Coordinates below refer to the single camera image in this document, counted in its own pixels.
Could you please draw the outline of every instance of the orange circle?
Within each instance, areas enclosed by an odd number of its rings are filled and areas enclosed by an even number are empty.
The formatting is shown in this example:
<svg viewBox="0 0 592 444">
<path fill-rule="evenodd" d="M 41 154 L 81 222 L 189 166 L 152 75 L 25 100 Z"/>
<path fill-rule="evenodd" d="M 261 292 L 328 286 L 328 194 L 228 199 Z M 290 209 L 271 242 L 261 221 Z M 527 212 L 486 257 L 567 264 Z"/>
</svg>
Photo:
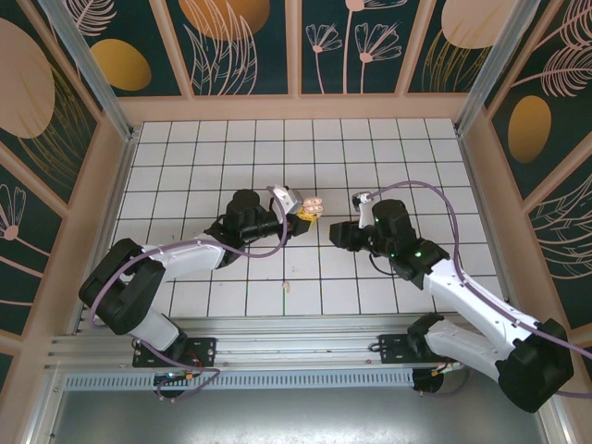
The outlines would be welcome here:
<svg viewBox="0 0 592 444">
<path fill-rule="evenodd" d="M 241 28 L 234 30 L 237 24 L 241 26 L 241 17 L 252 34 L 261 30 L 269 18 L 269 0 L 179 0 L 179 5 L 197 31 L 215 40 L 239 40 L 243 32 Z"/>
</svg>

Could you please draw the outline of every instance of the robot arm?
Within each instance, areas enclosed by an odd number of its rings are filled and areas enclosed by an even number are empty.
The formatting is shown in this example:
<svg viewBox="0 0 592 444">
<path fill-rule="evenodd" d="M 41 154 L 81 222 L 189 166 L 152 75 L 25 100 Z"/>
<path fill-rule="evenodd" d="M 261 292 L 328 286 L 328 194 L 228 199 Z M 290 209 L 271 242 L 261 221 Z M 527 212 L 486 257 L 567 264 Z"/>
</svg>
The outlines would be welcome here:
<svg viewBox="0 0 592 444">
<path fill-rule="evenodd" d="M 416 236 L 403 202 L 373 204 L 367 192 L 353 195 L 352 202 L 360 219 L 333 224 L 329 231 L 333 244 L 388 258 L 400 278 L 446 301 L 481 332 L 457 327 L 440 314 L 426 314 L 408 329 L 408 340 L 418 355 L 447 356 L 474 368 L 497 381 L 512 402 L 531 413 L 574 375 L 567 349 L 519 328 L 477 298 L 464 283 L 470 283 L 520 323 L 566 340 L 560 324 L 553 319 L 541 324 L 495 297 L 464 272 L 460 279 L 446 251 Z"/>
<path fill-rule="evenodd" d="M 100 301 L 96 310 L 99 318 L 117 335 L 130 334 L 177 361 L 185 351 L 187 336 L 153 308 L 160 285 L 190 272 L 228 266 L 239 255 L 225 250 L 222 245 L 244 251 L 247 245 L 259 239 L 272 235 L 281 238 L 284 223 L 288 225 L 287 240 L 300 236 L 323 212 L 319 198 L 304 200 L 297 191 L 279 186 L 274 188 L 274 194 L 277 199 L 265 210 L 255 191 L 237 191 L 226 213 L 196 238 L 214 241 L 216 245 L 197 241 L 190 246 L 161 250 L 141 260 L 126 272 L 131 280 L 126 283 L 118 279 Z M 130 239 L 117 242 L 82 285 L 80 299 L 92 306 L 99 291 L 120 267 L 133 257 L 154 249 L 157 247 L 140 246 Z"/>
</svg>

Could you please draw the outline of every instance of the enclosure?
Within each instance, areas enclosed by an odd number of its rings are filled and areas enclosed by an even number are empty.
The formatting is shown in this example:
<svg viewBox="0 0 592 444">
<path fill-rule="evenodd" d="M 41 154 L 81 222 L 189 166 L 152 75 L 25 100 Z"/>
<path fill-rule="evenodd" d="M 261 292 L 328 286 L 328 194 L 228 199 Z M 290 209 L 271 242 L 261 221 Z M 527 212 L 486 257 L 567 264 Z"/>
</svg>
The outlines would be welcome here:
<svg viewBox="0 0 592 444">
<path fill-rule="evenodd" d="M 428 312 L 468 322 L 328 230 L 356 219 L 356 192 L 428 182 L 458 213 L 466 272 L 591 351 L 590 29 L 590 0 L 5 0 L 2 442 L 587 442 L 590 400 L 527 414 L 484 376 L 419 398 L 413 364 L 368 346 Z M 181 411 L 140 393 L 154 370 L 92 325 L 82 282 L 118 240 L 192 239 L 236 190 L 268 202 L 275 184 L 321 197 L 324 214 L 269 258 L 160 287 L 154 307 L 215 338 L 222 374 L 177 416 L 183 433 L 139 426 L 130 412 Z M 436 194 L 382 198 L 452 253 Z M 563 389 L 590 392 L 590 362 L 572 360 Z"/>
</svg>

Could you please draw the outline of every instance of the flower illustration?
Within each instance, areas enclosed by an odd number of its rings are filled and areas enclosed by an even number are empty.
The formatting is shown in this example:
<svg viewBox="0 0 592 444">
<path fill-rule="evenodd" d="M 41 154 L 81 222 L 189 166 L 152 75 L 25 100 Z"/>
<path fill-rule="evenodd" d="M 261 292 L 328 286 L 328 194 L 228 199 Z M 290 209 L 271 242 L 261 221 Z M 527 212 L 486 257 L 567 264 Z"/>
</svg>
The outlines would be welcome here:
<svg viewBox="0 0 592 444">
<path fill-rule="evenodd" d="M 399 40 L 397 24 L 376 25 L 368 35 L 368 24 L 355 27 L 355 42 L 362 61 L 362 77 L 360 80 L 360 93 L 364 92 L 364 72 L 366 63 L 389 60 L 401 56 L 401 47 L 396 46 Z"/>
<path fill-rule="evenodd" d="M 27 194 L 19 187 L 15 188 L 14 196 L 11 198 L 7 185 L 0 185 L 0 239 L 13 241 L 18 237 L 26 201 Z"/>
<path fill-rule="evenodd" d="M 345 0 L 345 6 L 352 12 L 359 12 L 365 9 L 387 9 L 389 7 L 403 6 L 407 0 Z"/>
<path fill-rule="evenodd" d="M 323 80 L 321 78 L 321 68 L 318 63 L 318 55 L 326 51 L 333 51 L 340 49 L 343 42 L 339 38 L 339 34 L 335 29 L 335 23 L 332 25 L 321 25 L 316 28 L 315 25 L 308 25 L 306 27 L 306 36 L 313 47 L 314 58 L 316 60 L 316 75 L 318 77 L 318 84 L 321 88 L 321 93 L 325 93 L 323 88 Z"/>
<path fill-rule="evenodd" d="M 365 9 L 388 9 L 403 6 L 407 0 L 345 0 L 345 6 L 350 10 L 345 31 L 345 50 L 343 51 L 343 93 L 348 93 L 348 48 L 350 47 L 350 29 L 354 12 Z"/>
</svg>

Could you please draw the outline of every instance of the dark green wallpaper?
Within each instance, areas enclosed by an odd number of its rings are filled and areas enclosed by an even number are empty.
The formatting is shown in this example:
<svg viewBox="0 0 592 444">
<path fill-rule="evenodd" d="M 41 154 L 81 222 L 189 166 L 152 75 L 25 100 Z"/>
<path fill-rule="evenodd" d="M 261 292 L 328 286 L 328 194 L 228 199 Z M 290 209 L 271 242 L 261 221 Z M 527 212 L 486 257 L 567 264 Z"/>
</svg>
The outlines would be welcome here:
<svg viewBox="0 0 592 444">
<path fill-rule="evenodd" d="M 492 121 L 525 198 L 592 130 L 592 16 L 566 1 Z"/>
<path fill-rule="evenodd" d="M 195 95 L 288 93 L 284 0 L 166 4 Z"/>
<path fill-rule="evenodd" d="M 96 121 L 15 0 L 0 9 L 0 40 L 0 142 L 68 202 Z"/>
<path fill-rule="evenodd" d="M 62 219 L 0 166 L 0 329 L 22 334 Z"/>
<path fill-rule="evenodd" d="M 345 93 L 344 76 L 347 93 L 395 92 L 419 0 L 370 3 L 303 0 L 303 94 Z"/>
<path fill-rule="evenodd" d="M 571 328 L 592 322 L 592 158 L 530 213 Z"/>
<path fill-rule="evenodd" d="M 498 80 L 496 81 L 495 85 L 493 85 L 493 88 L 491 89 L 491 92 L 487 96 L 487 99 L 485 99 L 485 106 L 487 108 L 489 108 L 491 101 L 495 98 L 496 94 L 500 90 L 501 84 L 506 80 L 508 71 L 513 67 L 514 63 L 516 63 L 516 58 L 518 58 L 520 53 L 522 53 L 522 50 L 524 49 L 524 45 L 526 44 L 526 42 L 528 42 L 530 35 L 533 33 L 533 31 L 537 27 L 537 23 L 540 20 L 540 17 L 545 12 L 545 9 L 547 9 L 549 2 L 550 2 L 550 0 L 541 0 L 541 2 L 538 4 L 538 8 L 536 9 L 536 14 L 533 17 L 532 21 L 530 22 L 530 25 L 528 26 L 528 28 L 526 28 L 526 31 L 524 32 L 522 38 L 520 39 L 520 42 L 516 45 L 516 48 L 514 49 L 512 57 L 510 58 L 510 60 L 506 64 L 506 67 L 503 69 L 503 71 L 499 74 Z"/>
<path fill-rule="evenodd" d="M 64 3 L 118 97 L 180 95 L 148 0 Z"/>
<path fill-rule="evenodd" d="M 489 54 L 491 46 L 468 49 L 455 46 L 447 40 L 442 30 L 442 12 L 446 3 L 446 0 L 436 2 L 409 85 L 409 93 L 468 93 Z M 477 8 L 470 5 L 464 5 L 466 7 L 463 8 L 462 3 L 456 2 L 460 7 L 459 10 L 452 11 L 453 16 L 460 16 Z M 465 37 L 459 40 L 463 41 L 464 46 L 471 46 L 472 36 L 485 27 L 478 22 L 471 26 L 470 14 L 467 16 L 460 25 L 460 32 Z"/>
<path fill-rule="evenodd" d="M 0 353 L 0 393 L 8 376 L 8 370 L 12 364 L 12 356 L 9 354 Z"/>
</svg>

